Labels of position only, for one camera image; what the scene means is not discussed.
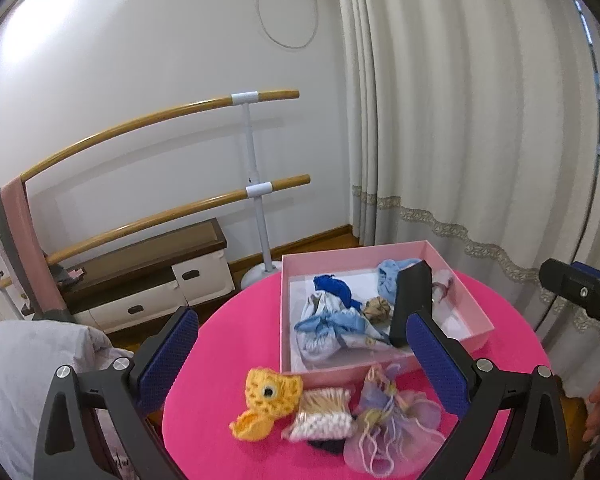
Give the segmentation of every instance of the white metal pole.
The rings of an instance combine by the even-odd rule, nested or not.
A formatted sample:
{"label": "white metal pole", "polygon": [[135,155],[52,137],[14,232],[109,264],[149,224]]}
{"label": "white metal pole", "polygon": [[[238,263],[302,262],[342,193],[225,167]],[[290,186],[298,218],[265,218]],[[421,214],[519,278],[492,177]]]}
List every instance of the white metal pole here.
{"label": "white metal pole", "polygon": [[[244,134],[247,138],[247,155],[249,159],[249,183],[259,184],[260,175],[256,163],[256,149],[253,145],[253,128],[251,127],[251,113],[249,104],[242,104],[242,118],[244,119]],[[273,272],[273,263],[271,263],[271,248],[269,246],[269,236],[267,235],[267,223],[264,219],[264,208],[262,207],[262,197],[256,196],[253,199],[253,205],[256,209],[256,224],[258,225],[258,235],[260,236],[260,247],[262,248],[262,259],[264,260],[264,269],[266,272]]]}

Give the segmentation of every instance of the brown scrunchie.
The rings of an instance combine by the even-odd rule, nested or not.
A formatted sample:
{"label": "brown scrunchie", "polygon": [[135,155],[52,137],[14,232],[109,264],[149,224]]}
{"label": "brown scrunchie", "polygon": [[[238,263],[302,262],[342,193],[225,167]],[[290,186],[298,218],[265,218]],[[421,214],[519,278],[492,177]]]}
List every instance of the brown scrunchie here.
{"label": "brown scrunchie", "polygon": [[388,321],[390,312],[391,307],[389,306],[389,302],[380,296],[367,300],[362,309],[362,314],[371,324]]}

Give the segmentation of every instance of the pink box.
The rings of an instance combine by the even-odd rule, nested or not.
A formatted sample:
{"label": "pink box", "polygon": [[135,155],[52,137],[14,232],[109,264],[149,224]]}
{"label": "pink box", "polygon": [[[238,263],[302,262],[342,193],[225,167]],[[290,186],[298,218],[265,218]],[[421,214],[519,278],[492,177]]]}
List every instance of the pink box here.
{"label": "pink box", "polygon": [[[354,362],[335,367],[314,370],[293,370],[292,368],[292,345],[294,342],[290,341],[290,311],[292,309],[290,297],[294,293],[290,294],[290,290],[293,283],[307,283],[307,280],[316,274],[335,274],[337,278],[341,278],[347,272],[356,270],[363,272],[362,269],[366,269],[369,274],[369,271],[377,267],[383,260],[405,260],[407,258],[425,260],[432,272],[442,269],[452,271],[442,256],[427,241],[283,256],[282,296],[280,299],[280,371],[284,374],[301,375],[305,388],[318,388],[343,386],[363,381],[368,368],[374,363],[386,365],[399,362],[406,371],[419,369],[420,365],[409,349],[361,351],[360,358],[355,355],[347,356],[347,360],[353,359]],[[493,325],[455,274],[446,300],[448,309],[452,312],[450,318],[453,317],[454,323],[460,327],[458,333],[462,335],[458,336],[458,339],[462,346],[468,352],[474,352],[481,348],[487,342]]]}

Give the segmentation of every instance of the toy eye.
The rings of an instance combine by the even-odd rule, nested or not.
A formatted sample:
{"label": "toy eye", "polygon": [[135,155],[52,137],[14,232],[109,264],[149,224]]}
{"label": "toy eye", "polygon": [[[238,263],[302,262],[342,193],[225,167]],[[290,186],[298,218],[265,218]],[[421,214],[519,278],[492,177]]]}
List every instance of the toy eye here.
{"label": "toy eye", "polygon": [[273,386],[270,386],[269,384],[262,389],[262,396],[265,397],[265,399],[270,399],[275,395],[276,389]]}

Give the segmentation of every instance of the yellow crocheted duck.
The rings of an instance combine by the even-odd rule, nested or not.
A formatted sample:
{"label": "yellow crocheted duck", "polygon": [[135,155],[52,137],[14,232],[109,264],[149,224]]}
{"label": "yellow crocheted duck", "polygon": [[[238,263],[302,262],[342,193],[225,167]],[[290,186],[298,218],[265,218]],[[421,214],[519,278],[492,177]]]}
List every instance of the yellow crocheted duck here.
{"label": "yellow crocheted duck", "polygon": [[253,368],[244,395],[248,410],[229,424],[234,437],[256,442],[266,438],[273,423],[292,413],[302,394],[302,378],[284,376],[268,368]]}

